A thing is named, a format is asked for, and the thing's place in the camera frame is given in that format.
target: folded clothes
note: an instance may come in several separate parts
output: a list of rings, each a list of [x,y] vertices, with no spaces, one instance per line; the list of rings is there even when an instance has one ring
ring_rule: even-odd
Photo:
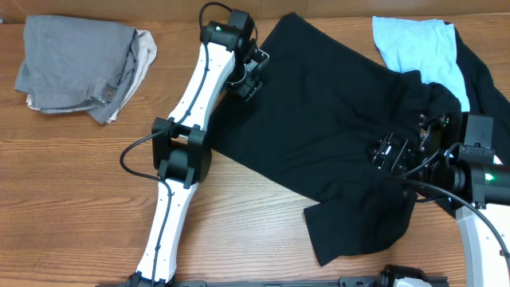
[[[334,41],[295,14],[261,49],[263,88],[229,94],[208,127],[212,148],[319,202],[304,210],[321,265],[378,252],[404,235],[417,195],[384,179],[366,150],[389,132],[417,143],[420,115],[460,112],[443,85],[396,73]]]
[[[372,29],[388,69],[400,73],[420,71],[423,83],[444,85],[459,99],[462,111],[469,112],[464,77],[456,63],[453,24],[373,17]]]
[[[388,69],[400,73],[418,70],[423,83],[444,85],[461,102],[463,112],[492,116],[492,147],[499,156],[494,163],[510,163],[510,103],[453,24],[373,17],[372,27]]]
[[[43,113],[88,111],[106,123],[135,78],[136,29],[54,15],[29,16],[16,90]]]
[[[127,91],[127,95],[124,97],[120,106],[113,112],[113,114],[107,119],[107,122],[111,123],[117,120],[120,110],[128,103],[131,97],[135,94],[136,90],[142,84],[143,79],[147,75],[149,66],[152,64],[158,53],[158,47],[152,38],[151,32],[146,30],[138,30],[138,61],[136,62],[135,78],[131,83],[131,87]]]

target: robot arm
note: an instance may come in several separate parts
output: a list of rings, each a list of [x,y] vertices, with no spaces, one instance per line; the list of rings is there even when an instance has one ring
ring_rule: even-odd
[[[492,117],[462,113],[429,120],[422,116],[421,126],[426,132],[419,145],[414,146],[395,134],[386,135],[370,150],[372,163],[397,178],[415,178],[472,203],[508,245],[510,167],[493,164]],[[453,151],[454,147],[458,147],[458,152]],[[455,154],[454,163],[450,163],[452,153]],[[417,168],[408,171],[408,166]],[[424,196],[436,199],[437,204],[457,220],[464,245],[468,286],[510,286],[508,255],[487,225],[468,207],[442,194],[427,191]]]
[[[158,134],[153,138],[154,166],[172,194],[168,196],[167,187],[159,183],[147,247],[130,286],[134,281],[134,286],[149,286],[153,278],[154,286],[164,286],[175,275],[187,208],[210,166],[211,153],[204,138],[218,95],[226,88],[249,100],[262,86],[260,71],[269,55],[249,39],[253,28],[253,19],[239,10],[232,11],[226,25],[211,22],[201,35],[197,66],[182,99],[166,120],[154,122],[152,133]],[[177,137],[187,143],[174,141]],[[155,248],[159,237],[161,243]]]

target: wood grain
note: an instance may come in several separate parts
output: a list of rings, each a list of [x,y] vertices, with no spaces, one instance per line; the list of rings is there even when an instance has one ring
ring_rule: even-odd
[[[0,19],[4,23],[23,23],[26,13],[13,0],[0,0]]]
[[[26,15],[61,14],[110,21],[196,20],[206,0],[0,0],[11,8],[4,18],[23,23]],[[290,12],[302,17],[422,16],[510,12],[508,0],[223,0],[255,18],[279,18]],[[207,14],[227,19],[222,9]]]
[[[510,96],[510,15],[452,16],[461,36]],[[382,64],[370,18],[310,19],[314,26]],[[264,39],[277,20],[257,22]],[[193,72],[192,22],[133,22],[149,29],[158,57],[139,91],[107,126],[87,114],[45,116],[13,90],[24,57],[23,25],[0,26],[0,286],[94,286],[124,281],[145,248],[156,184],[124,172],[121,151],[151,130],[179,100]],[[127,164],[154,173],[150,144]],[[193,198],[178,253],[179,280],[336,279],[385,264],[410,265],[465,285],[455,221],[434,204],[417,205],[407,233],[389,250],[337,258],[320,268],[304,223],[315,204],[214,153]]]

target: wooden table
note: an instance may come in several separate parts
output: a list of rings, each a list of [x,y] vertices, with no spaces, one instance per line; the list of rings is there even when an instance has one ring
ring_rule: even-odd
[[[510,15],[446,17],[510,96]],[[337,41],[382,64],[370,18],[310,19]],[[257,22],[264,39],[277,20]],[[23,25],[0,25],[0,286],[94,286],[125,281],[142,256],[156,183],[129,175],[122,150],[148,134],[181,97],[198,56],[196,22],[133,22],[149,29],[158,57],[119,121],[84,113],[45,116],[13,90]],[[151,145],[127,164],[154,173]],[[336,279],[372,275],[385,264],[446,275],[465,285],[461,236],[435,204],[418,204],[389,250],[337,258],[320,268],[303,208],[316,204],[214,153],[193,198],[178,249],[178,280]]]

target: wire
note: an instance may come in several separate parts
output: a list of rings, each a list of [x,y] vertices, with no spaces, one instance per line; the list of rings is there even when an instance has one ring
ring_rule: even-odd
[[[253,25],[253,28],[255,29],[255,43],[257,44],[258,41],[258,29],[255,25]]]
[[[234,83],[229,82],[229,81],[227,81],[226,83],[227,83],[227,84],[230,84],[230,85],[239,84],[239,83],[241,83],[242,81],[244,81],[244,80],[245,80],[245,78],[246,78],[246,74],[247,74],[247,73],[248,73],[248,71],[246,71],[246,64],[245,64],[245,75],[242,77],[242,79],[240,79],[239,81],[234,82]]]
[[[368,287],[370,284],[372,284],[372,283],[374,283],[374,282],[375,282],[375,280],[372,280],[372,281],[368,282],[368,283],[365,285],[365,287]]]
[[[450,197],[451,199],[459,202],[463,206],[466,206],[474,214],[476,214],[481,219],[481,221],[483,221],[487,225],[487,227],[491,230],[491,232],[496,237],[497,242],[500,243],[502,255],[504,256],[504,259],[506,260],[508,276],[510,278],[510,254],[508,254],[507,246],[504,244],[503,238],[501,237],[500,233],[496,230],[496,227],[494,227],[494,225],[477,208],[475,208],[473,205],[471,205],[469,202],[465,201],[464,199],[460,198],[459,196],[457,196],[447,190],[444,190],[440,187],[436,187],[430,183],[422,183],[420,181],[412,180],[412,179],[399,179],[399,181],[409,184],[409,185],[414,185],[416,187],[425,187],[430,190],[440,192],[440,193]]]
[[[448,151],[446,151],[445,153],[445,161],[446,161],[446,167],[449,168],[449,155],[452,154],[453,150],[455,149],[455,147],[460,147],[460,146],[463,146],[464,145],[462,143],[454,143],[452,144],[449,148],[448,148]]]
[[[203,15],[204,15],[204,11],[209,6],[220,6],[220,7],[227,9],[230,13],[232,13],[232,8],[230,8],[227,5],[220,3],[220,2],[208,2],[204,6],[202,6],[202,8],[200,9],[200,14],[198,15],[198,24],[200,25],[200,41],[202,41],[202,42],[203,42],[203,40],[202,40]]]
[[[409,176],[409,175],[412,175],[413,173],[415,173],[416,171],[420,171],[425,165],[429,164],[438,154],[439,154],[439,151],[440,149],[438,148],[436,150],[436,152],[430,156],[426,161],[424,161],[422,164],[420,164],[419,166],[413,168],[412,170],[408,171],[408,172],[405,172],[399,176],[397,176],[397,179],[403,179],[405,178],[406,176]]]

